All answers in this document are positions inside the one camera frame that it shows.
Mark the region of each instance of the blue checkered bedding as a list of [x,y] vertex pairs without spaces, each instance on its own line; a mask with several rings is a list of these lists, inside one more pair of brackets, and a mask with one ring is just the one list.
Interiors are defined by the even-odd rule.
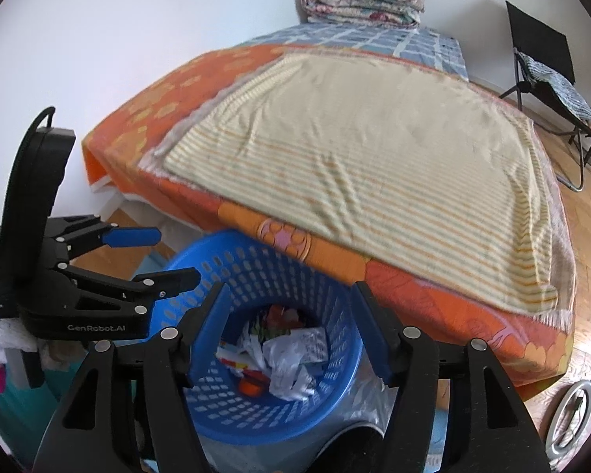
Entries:
[[429,28],[413,30],[344,24],[305,23],[256,37],[246,46],[315,45],[382,53],[456,74],[468,81],[459,42]]

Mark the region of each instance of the wall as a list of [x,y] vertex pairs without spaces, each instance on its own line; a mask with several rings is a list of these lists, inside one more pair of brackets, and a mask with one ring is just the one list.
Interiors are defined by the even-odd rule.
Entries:
[[[44,107],[82,138],[198,54],[298,23],[294,0],[4,0],[0,6],[0,215],[17,146]],[[80,147],[55,214],[97,212]]]
[[[591,104],[591,18],[580,2],[509,1],[567,36],[576,87]],[[514,85],[505,0],[426,0],[423,23],[459,40],[471,80],[497,91]],[[534,98],[526,98],[526,105],[556,125],[570,128]]]

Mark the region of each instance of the orange bedsheet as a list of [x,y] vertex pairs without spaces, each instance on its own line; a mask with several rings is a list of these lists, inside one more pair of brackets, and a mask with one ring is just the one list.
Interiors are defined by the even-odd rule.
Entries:
[[284,47],[259,45],[206,53],[146,88],[84,139],[90,184],[96,188],[112,183],[124,194],[139,196],[206,231],[236,228],[346,284],[365,279],[378,300],[394,308],[404,324],[416,325],[441,341],[486,340],[516,385],[537,383],[526,388],[528,396],[547,387],[551,383],[547,379],[564,373],[573,338],[556,328],[489,308],[288,223],[138,167],[146,151],[174,124],[283,51]]

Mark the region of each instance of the yellow striped blanket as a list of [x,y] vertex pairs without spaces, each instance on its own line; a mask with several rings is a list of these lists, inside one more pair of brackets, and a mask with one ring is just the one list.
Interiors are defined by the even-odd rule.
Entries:
[[165,168],[497,308],[556,307],[532,123],[411,63],[286,53],[189,124]]

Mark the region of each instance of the metal rivet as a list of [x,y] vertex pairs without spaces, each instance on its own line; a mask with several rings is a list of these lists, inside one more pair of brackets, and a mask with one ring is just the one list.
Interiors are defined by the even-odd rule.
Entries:
[[418,327],[405,327],[403,329],[403,334],[405,337],[415,340],[416,338],[420,338],[420,329]]
[[101,340],[95,345],[95,350],[97,352],[107,352],[108,350],[110,350],[111,346],[112,344],[109,340]]
[[166,329],[162,329],[160,331],[160,336],[164,340],[172,340],[177,336],[177,334],[177,329],[175,329],[174,327],[167,327]]
[[483,350],[486,350],[489,346],[486,344],[486,341],[480,338],[473,338],[471,340],[471,347],[473,347],[475,350],[479,350],[480,352],[482,352]]

